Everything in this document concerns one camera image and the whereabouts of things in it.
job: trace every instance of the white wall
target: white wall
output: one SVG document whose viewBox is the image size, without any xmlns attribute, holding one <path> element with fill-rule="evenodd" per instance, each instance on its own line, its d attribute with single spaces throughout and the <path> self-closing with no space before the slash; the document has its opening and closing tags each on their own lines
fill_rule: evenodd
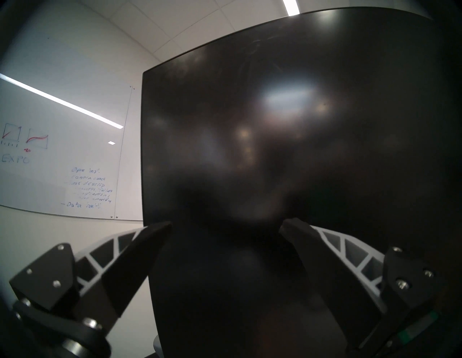
<svg viewBox="0 0 462 358">
<path fill-rule="evenodd" d="M 158 64 L 152 54 L 108 20 L 74 1 L 45 3 L 23 31 L 34 29 L 64 42 L 134 87 L 141 88 L 143 72 Z M 0 206 L 0 289 L 8 303 L 14 302 L 8 280 L 60 242 L 70 243 L 77 252 L 102 237 L 141 226 L 140 221 L 71 218 Z M 146 280 L 108 336 L 112 357 L 153 353 L 156 334 Z"/>
</svg>

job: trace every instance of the bolt head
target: bolt head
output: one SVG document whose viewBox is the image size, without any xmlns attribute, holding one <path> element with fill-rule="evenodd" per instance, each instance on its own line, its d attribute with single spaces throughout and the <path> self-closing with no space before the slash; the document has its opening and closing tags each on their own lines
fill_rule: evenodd
<svg viewBox="0 0 462 358">
<path fill-rule="evenodd" d="M 411 287 L 410 284 L 403 279 L 397 279 L 396 284 L 401 290 L 408 290 Z"/>
<path fill-rule="evenodd" d="M 93 329 L 96 329 L 96 330 L 103 329 L 103 326 L 101 326 L 101 324 L 99 324 L 98 322 L 96 322 L 92 318 L 84 318 L 82 323 L 85 324 L 86 326 L 88 326 L 90 328 L 93 328 Z"/>
<path fill-rule="evenodd" d="M 27 307 L 30 307 L 32 306 L 32 304 L 30 303 L 30 301 L 28 299 L 26 299 L 25 297 L 21 300 L 22 303 L 24 303 Z"/>
</svg>

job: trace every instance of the white lattice gripper frame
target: white lattice gripper frame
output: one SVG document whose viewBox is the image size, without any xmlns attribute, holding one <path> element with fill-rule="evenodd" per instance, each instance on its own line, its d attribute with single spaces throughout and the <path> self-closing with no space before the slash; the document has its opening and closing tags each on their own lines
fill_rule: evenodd
<svg viewBox="0 0 462 358">
<path fill-rule="evenodd" d="M 326 245 L 356 275 L 377 307 L 385 313 L 387 308 L 380 298 L 385 255 L 353 236 L 317 226 L 311 227 L 319 232 Z"/>
<path fill-rule="evenodd" d="M 74 255 L 82 297 L 145 227 L 105 237 Z"/>
</svg>

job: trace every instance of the ceiling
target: ceiling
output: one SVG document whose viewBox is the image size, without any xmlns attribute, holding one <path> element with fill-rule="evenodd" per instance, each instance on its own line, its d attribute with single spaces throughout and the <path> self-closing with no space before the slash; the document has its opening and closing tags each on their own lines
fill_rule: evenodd
<svg viewBox="0 0 462 358">
<path fill-rule="evenodd" d="M 80 0 L 160 62 L 250 26 L 287 16 L 283 0 Z M 426 16 L 415 0 L 297 0 L 300 12 L 380 6 Z"/>
</svg>

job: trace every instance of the fluorescent light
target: fluorescent light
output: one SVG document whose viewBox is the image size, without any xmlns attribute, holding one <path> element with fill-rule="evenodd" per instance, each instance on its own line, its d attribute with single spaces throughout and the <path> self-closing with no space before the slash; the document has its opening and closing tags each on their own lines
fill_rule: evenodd
<svg viewBox="0 0 462 358">
<path fill-rule="evenodd" d="M 39 91 L 38 89 L 34 88 L 34 87 L 30 87 L 28 85 L 25 85 L 24 83 L 21 83 L 15 79 L 12 79 L 12 78 L 9 78 L 7 76 L 5 76 L 4 74 L 1 74 L 0 73 L 0 79 L 3 79 L 5 80 L 6 82 L 9 82 L 9 83 L 12 83 L 13 85 L 16 85 L 16 86 L 19 86 L 21 88 L 24 88 L 25 90 L 28 90 L 28 91 L 31 91 L 39 96 L 42 96 L 42 97 L 45 97 L 45 98 L 48 98 L 48 99 L 51 99 L 52 101 L 54 102 L 57 102 L 59 104 L 62 104 L 63 106 L 66 106 L 66 107 L 69 107 L 69 108 L 72 108 L 80 113 L 83 113 L 83 114 L 86 114 L 86 115 L 89 115 L 90 117 L 93 117 L 101 122 L 104 122 L 104 123 L 107 123 L 109 124 L 110 126 L 113 126 L 113 127 L 116 127 L 116 128 L 119 128 L 119 129 L 122 129 L 123 126 L 121 126 L 120 124 L 117 124 L 113 121 L 110 121 L 109 119 L 106 119 L 104 117 L 101 117 L 100 115 L 97 115 L 93 112 L 90 112 L 90 111 L 87 111 L 86 109 L 83 109 L 83 108 L 80 108 L 78 106 L 76 106 L 75 104 L 72 104 L 72 103 L 69 103 L 69 102 L 66 102 L 66 101 L 63 101 L 62 99 L 59 99 L 59 98 L 56 98 L 52 95 L 49 95 L 48 93 L 45 93 L 45 92 L 42 92 L 42 91 Z"/>
<path fill-rule="evenodd" d="M 300 14 L 296 0 L 283 0 L 289 16 Z"/>
</svg>

